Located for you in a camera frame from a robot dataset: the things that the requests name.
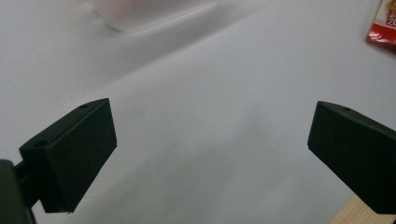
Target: wooden surface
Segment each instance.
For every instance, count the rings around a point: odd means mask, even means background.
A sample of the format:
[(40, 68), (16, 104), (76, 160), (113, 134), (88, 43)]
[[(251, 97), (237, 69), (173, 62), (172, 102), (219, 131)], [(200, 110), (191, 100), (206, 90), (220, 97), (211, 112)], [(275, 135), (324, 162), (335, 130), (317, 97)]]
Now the wooden surface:
[(330, 222), (331, 224), (392, 224), (395, 215), (376, 214), (357, 195), (353, 195)]

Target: white table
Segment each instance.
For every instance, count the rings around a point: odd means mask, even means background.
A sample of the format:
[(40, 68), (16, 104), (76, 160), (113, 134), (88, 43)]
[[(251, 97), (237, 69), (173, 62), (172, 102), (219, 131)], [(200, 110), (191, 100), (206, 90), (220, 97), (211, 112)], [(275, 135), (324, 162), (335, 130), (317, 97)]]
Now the white table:
[(37, 223), (328, 223), (352, 194), (307, 148), (318, 100), (396, 129), (379, 2), (236, 1), (131, 34), (86, 0), (0, 6), (0, 158), (108, 97), (119, 146), (74, 214)]

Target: red snack bag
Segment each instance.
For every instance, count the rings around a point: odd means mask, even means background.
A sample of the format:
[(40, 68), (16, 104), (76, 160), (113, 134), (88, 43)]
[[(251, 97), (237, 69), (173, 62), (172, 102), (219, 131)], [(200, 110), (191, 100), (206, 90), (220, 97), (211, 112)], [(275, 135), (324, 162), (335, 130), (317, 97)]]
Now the red snack bag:
[(396, 0), (382, 1), (368, 40), (377, 45), (396, 48)]

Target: blurry white object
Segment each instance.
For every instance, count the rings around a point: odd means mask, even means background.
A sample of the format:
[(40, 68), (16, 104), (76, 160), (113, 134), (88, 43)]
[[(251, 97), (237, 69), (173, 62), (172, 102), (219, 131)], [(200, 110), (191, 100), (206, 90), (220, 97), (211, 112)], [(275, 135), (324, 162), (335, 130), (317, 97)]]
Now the blurry white object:
[(121, 30), (142, 30), (205, 9), (219, 0), (94, 0), (108, 25)]

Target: screw hole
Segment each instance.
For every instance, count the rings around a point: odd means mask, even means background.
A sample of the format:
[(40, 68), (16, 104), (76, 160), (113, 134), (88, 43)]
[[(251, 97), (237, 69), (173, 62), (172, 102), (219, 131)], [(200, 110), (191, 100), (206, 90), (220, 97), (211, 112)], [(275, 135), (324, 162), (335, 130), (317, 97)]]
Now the screw hole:
[(35, 144), (34, 144), (34, 147), (43, 147), (44, 145), (46, 145), (48, 142), (47, 141), (39, 141), (39, 142), (36, 142)]

